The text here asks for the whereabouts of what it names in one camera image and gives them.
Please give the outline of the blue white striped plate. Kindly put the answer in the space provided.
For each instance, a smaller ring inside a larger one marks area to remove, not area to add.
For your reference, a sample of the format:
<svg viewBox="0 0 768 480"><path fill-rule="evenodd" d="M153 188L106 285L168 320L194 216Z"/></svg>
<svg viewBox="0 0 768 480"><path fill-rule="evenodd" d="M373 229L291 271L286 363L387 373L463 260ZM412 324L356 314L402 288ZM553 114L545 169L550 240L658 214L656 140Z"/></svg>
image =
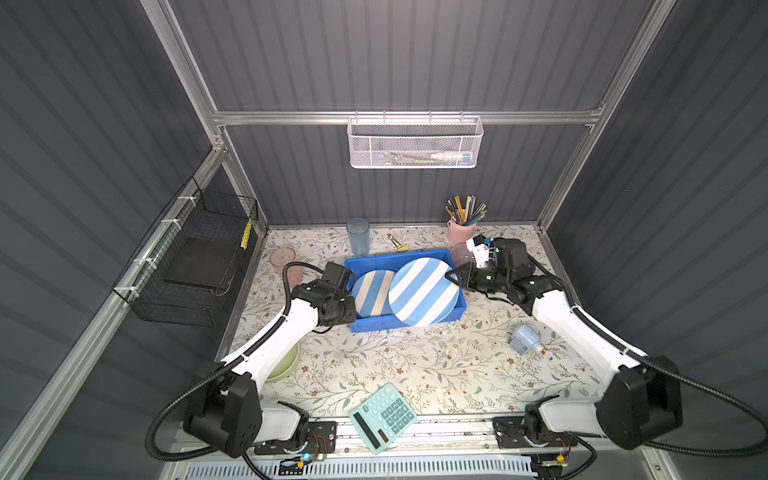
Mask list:
<svg viewBox="0 0 768 480"><path fill-rule="evenodd" d="M373 270L362 275L354 284L352 295L360 318L376 318L393 314L389 291L395 272Z"/></svg>

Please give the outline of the pink bowl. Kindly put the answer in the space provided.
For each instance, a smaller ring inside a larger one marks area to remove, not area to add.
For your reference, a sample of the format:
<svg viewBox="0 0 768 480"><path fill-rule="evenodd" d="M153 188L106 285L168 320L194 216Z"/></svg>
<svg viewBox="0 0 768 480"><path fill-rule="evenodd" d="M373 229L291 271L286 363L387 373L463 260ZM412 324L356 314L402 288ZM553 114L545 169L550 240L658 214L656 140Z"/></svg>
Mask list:
<svg viewBox="0 0 768 480"><path fill-rule="evenodd" d="M475 262L475 256L473 252L467 247L465 243L454 245L450 249L451 260L453 265L458 268L468 263Z"/></svg>

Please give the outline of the green bowl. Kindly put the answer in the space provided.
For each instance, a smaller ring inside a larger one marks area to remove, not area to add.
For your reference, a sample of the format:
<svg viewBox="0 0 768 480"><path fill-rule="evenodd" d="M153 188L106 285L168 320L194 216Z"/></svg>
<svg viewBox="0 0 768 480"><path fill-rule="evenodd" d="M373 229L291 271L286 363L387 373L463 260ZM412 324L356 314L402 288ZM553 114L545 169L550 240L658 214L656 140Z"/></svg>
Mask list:
<svg viewBox="0 0 768 480"><path fill-rule="evenodd" d="M268 375L268 382L277 382L290 375L296 368L299 360L301 348L295 344L288 353L278 362L272 372Z"/></svg>

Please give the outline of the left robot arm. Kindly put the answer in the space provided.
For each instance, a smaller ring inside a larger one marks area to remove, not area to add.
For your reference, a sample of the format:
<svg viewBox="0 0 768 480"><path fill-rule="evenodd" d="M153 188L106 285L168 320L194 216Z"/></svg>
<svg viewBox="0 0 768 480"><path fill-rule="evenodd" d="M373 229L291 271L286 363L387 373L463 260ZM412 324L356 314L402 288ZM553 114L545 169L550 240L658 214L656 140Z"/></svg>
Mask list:
<svg viewBox="0 0 768 480"><path fill-rule="evenodd" d="M232 458L262 443L296 450L309 436L309 415L285 401L261 404L261 390L280 361L318 327L357 317L351 285L356 275L334 262L319 268L291 262L283 269L283 310L241 348L221 361L223 372L189 397L183 431Z"/></svg>

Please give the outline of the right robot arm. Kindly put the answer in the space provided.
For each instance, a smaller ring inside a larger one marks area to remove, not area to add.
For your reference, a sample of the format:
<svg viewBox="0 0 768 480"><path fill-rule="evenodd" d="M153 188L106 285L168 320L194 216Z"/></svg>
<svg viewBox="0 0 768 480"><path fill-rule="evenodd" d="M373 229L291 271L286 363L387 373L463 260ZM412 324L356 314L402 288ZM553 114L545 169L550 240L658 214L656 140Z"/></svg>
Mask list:
<svg viewBox="0 0 768 480"><path fill-rule="evenodd" d="M647 357L586 313L523 241L476 235L465 245L471 260L449 271L447 279L516 305L553 330L594 370L603 390L597 397L554 394L528 404L522 430L531 445L586 434L632 450L682 426L681 388L671 361ZM651 368L652 362L659 367Z"/></svg>

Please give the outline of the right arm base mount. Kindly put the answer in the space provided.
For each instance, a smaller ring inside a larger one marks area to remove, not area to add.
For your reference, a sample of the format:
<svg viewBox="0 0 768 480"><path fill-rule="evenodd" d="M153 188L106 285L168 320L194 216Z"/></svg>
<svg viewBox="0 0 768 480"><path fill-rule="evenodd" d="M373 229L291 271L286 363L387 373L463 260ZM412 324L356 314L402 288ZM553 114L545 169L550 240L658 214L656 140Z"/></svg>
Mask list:
<svg viewBox="0 0 768 480"><path fill-rule="evenodd" d="M538 404L528 404L522 412L493 417L491 423L497 445L502 449L556 446L570 449L577 444L567 433L553 432L545 425Z"/></svg>

